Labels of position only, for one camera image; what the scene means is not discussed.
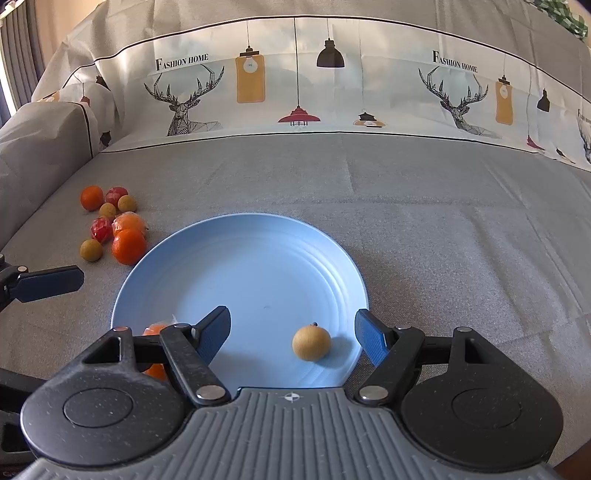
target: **white backdrop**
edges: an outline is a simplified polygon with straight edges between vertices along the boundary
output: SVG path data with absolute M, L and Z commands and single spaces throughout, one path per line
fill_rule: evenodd
M 329 36 L 344 68 L 316 66 Z M 264 75 L 257 71 L 253 80 L 264 83 L 264 98 L 239 103 L 238 87 L 250 88 L 247 77 L 254 73 L 237 75 L 242 63 L 236 59 L 249 44 L 264 57 L 259 61 Z M 205 67 L 215 79 L 222 70 L 223 75 L 184 115 L 181 110 L 189 106 L 180 105 L 198 90 L 197 80 L 206 88 L 210 73 Z M 419 71 L 427 81 L 435 67 L 430 91 Z M 356 18 L 240 20 L 129 46 L 78 70 L 68 85 L 93 83 L 98 74 L 112 91 L 119 115 L 120 132 L 112 150 L 271 132 L 379 132 L 498 144 L 591 170 L 588 101 L 511 54 L 421 27 Z M 503 76 L 506 86 L 499 81 Z M 159 77 L 160 101 L 147 91 L 154 91 Z M 479 84 L 482 90 L 475 98 Z M 171 97 L 166 101 L 168 87 Z M 279 123 L 296 108 L 298 88 L 300 106 L 320 121 Z M 462 105 L 468 88 L 472 101 Z M 538 108 L 543 90 L 548 111 Z M 363 112 L 385 125 L 354 125 Z M 169 136 L 170 129 L 177 134 Z

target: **blue plate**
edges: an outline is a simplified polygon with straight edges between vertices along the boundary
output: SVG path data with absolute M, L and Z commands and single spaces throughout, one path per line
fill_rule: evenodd
M 211 218 L 162 241 L 123 283 L 111 326 L 140 335 L 152 323 L 195 324 L 218 305 L 232 329 L 210 367 L 230 392 L 340 386 L 361 354 L 354 320 L 368 297 L 353 260 L 318 229 L 264 213 Z M 291 349 L 312 322 L 333 339 L 316 363 Z

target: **orange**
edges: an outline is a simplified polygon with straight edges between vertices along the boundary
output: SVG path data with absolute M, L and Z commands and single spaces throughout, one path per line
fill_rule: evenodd
M 113 235 L 123 230 L 137 230 L 142 235 L 146 234 L 146 222 L 137 213 L 125 212 L 113 220 Z
M 102 189 L 96 185 L 86 187 L 80 194 L 80 203 L 89 212 L 99 209 L 104 202 L 105 195 Z
M 151 376 L 152 378 L 155 378 L 156 380 L 162 380 L 163 382 L 166 382 L 168 380 L 163 364 L 152 364 L 152 366 L 148 368 L 144 373 L 146 375 Z
M 166 328 L 168 325 L 163 325 L 159 323 L 153 323 L 148 328 L 144 330 L 144 335 L 158 335 L 160 330 Z M 166 377 L 166 371 L 164 370 L 163 364 L 153 364 L 150 368 L 148 368 L 145 372 L 146 375 L 151 376 L 157 380 L 167 381 L 168 378 Z
M 127 229 L 115 235 L 111 251 L 119 263 L 135 265 L 145 255 L 148 242 L 137 230 Z
M 144 330 L 143 335 L 158 335 L 160 330 L 165 329 L 168 325 L 163 323 L 153 323 Z

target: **red fruit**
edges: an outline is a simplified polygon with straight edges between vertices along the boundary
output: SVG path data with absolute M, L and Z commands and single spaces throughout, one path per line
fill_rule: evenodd
M 115 208 L 117 208 L 119 199 L 123 195 L 129 195 L 126 189 L 124 189 L 123 187 L 113 187 L 109 189 L 107 195 L 105 195 L 105 201 L 108 203 L 112 203 L 115 206 Z
M 105 242 L 113 238 L 113 228 L 111 227 L 111 221 L 108 218 L 100 217 L 92 222 L 90 227 L 90 234 L 92 238 L 98 240 L 100 243 Z

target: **ribbed gray surface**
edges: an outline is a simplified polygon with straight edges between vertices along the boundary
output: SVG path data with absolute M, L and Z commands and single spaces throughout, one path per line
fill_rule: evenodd
M 198 410 L 172 444 L 136 464 L 110 471 L 82 472 L 38 460 L 19 477 L 20 480 L 197 478 L 551 480 L 558 477 L 543 466 L 514 473 L 482 474 L 442 465 L 417 450 L 387 410 L 354 404 L 341 388 L 294 391 L 246 388 L 229 405 Z

